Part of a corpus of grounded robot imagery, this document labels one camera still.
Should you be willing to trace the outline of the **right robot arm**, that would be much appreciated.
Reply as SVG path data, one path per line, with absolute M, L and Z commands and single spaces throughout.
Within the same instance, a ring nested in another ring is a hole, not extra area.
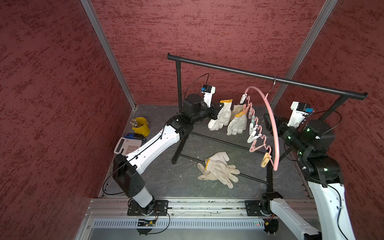
M 332 128 L 322 120 L 310 120 L 301 131 L 276 117 L 277 133 L 289 150 L 315 199 L 321 229 L 311 227 L 292 210 L 277 192 L 263 194 L 260 212 L 277 216 L 299 240 L 354 240 L 345 199 L 342 170 L 327 151 L 335 139 Z

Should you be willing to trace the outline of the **white work glove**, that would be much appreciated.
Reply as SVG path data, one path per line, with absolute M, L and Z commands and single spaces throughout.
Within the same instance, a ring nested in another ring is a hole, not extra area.
M 247 128 L 247 116 L 244 111 L 236 114 L 227 128 L 227 136 L 242 134 Z

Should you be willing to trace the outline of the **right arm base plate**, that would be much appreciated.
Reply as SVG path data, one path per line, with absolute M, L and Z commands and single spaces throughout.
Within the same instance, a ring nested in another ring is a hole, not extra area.
M 248 217 L 274 218 L 276 215 L 271 211 L 271 200 L 245 201 L 245 210 Z

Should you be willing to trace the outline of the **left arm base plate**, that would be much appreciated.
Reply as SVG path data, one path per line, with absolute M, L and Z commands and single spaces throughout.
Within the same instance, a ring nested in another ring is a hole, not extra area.
M 142 208 L 136 201 L 130 200 L 128 203 L 128 216 L 166 216 L 168 211 L 169 201 L 153 200 L 150 204 Z

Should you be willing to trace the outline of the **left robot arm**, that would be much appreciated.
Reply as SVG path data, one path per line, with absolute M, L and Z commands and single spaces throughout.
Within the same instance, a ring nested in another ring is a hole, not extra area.
M 171 117 L 155 137 L 129 154 L 115 156 L 111 176 L 144 215 L 155 211 L 155 198 L 145 187 L 141 174 L 167 148 L 179 141 L 184 143 L 195 123 L 217 120 L 223 107 L 224 103 L 210 103 L 207 97 L 189 95 L 183 100 L 181 112 Z

